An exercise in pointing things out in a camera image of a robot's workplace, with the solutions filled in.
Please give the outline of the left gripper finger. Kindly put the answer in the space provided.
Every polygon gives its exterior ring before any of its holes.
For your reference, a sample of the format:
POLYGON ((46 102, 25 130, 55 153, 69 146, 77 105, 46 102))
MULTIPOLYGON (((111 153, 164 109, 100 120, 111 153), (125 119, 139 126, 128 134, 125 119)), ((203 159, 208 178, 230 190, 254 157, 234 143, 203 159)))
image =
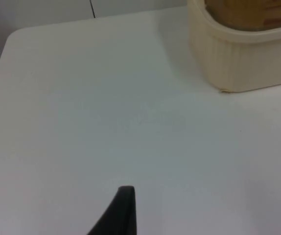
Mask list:
POLYGON ((136 235, 136 195, 133 186, 121 186, 88 235, 136 235))

